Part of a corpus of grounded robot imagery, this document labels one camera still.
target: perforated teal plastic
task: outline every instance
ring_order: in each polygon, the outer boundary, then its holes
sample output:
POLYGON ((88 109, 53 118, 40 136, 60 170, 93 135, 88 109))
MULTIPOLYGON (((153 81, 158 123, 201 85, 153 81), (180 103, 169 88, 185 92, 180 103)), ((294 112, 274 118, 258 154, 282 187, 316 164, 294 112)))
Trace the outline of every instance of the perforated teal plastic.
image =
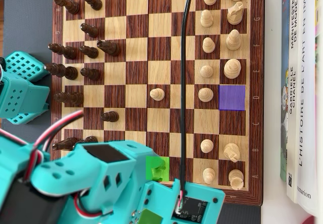
POLYGON ((42 62, 26 52, 15 51, 5 59, 6 72, 16 74, 28 81, 35 82, 49 74, 42 62))

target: chessboard border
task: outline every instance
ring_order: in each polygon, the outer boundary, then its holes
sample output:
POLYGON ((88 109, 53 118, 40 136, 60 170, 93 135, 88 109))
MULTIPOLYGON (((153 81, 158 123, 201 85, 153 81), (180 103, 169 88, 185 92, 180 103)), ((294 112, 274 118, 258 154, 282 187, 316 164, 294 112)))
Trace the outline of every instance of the chessboard border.
MULTIPOLYGON (((52 42, 63 42, 63 10, 52 2, 52 42)), ((263 200, 263 91, 264 91, 264 0, 251 0, 250 8, 250 99, 249 99, 249 190, 223 190, 225 202, 262 205, 263 200)), ((52 54, 52 61, 61 64, 63 56, 52 54)), ((62 104, 53 100, 54 92, 61 91, 62 78, 52 77, 51 123, 62 117, 62 104)), ((61 132, 53 143, 61 141, 61 132)), ((61 157, 60 151, 50 148, 51 159, 61 157)))

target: purple square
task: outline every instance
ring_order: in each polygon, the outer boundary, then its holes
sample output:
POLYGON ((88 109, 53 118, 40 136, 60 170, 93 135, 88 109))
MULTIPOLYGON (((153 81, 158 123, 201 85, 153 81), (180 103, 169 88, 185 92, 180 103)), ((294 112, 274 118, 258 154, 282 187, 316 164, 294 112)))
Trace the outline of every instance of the purple square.
POLYGON ((245 110, 245 85, 220 85, 219 110, 245 110))

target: wooden chessboard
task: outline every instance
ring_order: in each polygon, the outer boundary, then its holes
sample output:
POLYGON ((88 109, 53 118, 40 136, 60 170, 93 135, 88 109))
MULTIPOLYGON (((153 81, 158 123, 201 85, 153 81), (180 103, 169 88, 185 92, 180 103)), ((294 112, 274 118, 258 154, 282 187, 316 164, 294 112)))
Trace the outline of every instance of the wooden chessboard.
MULTIPOLYGON (((180 163, 180 34, 186 0, 102 0, 100 11, 84 0, 75 0, 80 12, 71 15, 53 3, 53 43, 80 47, 96 47, 96 41, 112 40, 121 47, 117 57, 99 50, 96 59, 78 53, 67 60, 53 53, 53 62, 81 68, 98 69, 98 81, 79 74, 74 81, 52 77, 51 95, 57 91, 82 92, 84 103, 75 107, 51 101, 54 123, 75 110, 83 109, 84 118, 69 124, 54 142, 68 137, 84 139, 94 135, 99 141, 135 140, 151 147, 158 155, 169 157, 170 180, 179 178, 180 163), (80 30, 82 23, 99 28, 98 38, 90 38, 80 30), (150 90, 165 91, 162 101, 149 96, 150 90), (115 123, 103 122, 100 114, 110 110, 119 113, 115 123)), ((223 189, 226 202, 261 205, 263 189, 263 76, 264 76, 264 0, 242 0, 245 10, 240 24, 227 21, 228 8, 235 2, 217 0, 208 6, 203 0, 192 0, 186 40, 186 117, 187 117, 187 181, 206 185, 202 172, 211 167, 216 178, 209 186, 223 189), (200 24, 201 12, 211 11, 213 25, 200 24), (237 51, 227 49, 225 41, 231 30, 241 33, 237 51), (205 53, 203 39, 210 37, 214 52, 205 53), (238 59, 238 78, 224 76, 224 65, 238 59), (202 66, 213 68, 211 78, 202 78, 202 66), (208 87, 214 97, 210 102, 198 98, 198 90, 208 87), (203 153, 201 141, 210 139, 213 151, 203 153), (240 160, 226 159, 223 147, 236 143, 240 160), (231 188, 228 174, 240 170, 244 187, 231 188)), ((51 151, 53 159, 66 152, 51 151)))

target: gray surface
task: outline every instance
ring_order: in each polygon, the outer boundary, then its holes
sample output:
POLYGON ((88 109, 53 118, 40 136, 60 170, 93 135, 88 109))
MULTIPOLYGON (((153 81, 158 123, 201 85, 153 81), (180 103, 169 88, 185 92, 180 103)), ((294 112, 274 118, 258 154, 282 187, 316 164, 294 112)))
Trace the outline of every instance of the gray surface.
MULTIPOLYGON (((51 62, 52 0, 5 0, 4 55, 28 52, 43 63, 51 62)), ((50 86, 50 76, 37 82, 50 86)), ((34 141, 50 125, 50 111, 26 125, 4 120, 3 128, 27 141, 34 141)), ((259 224, 260 207, 224 204, 218 224, 259 224)))

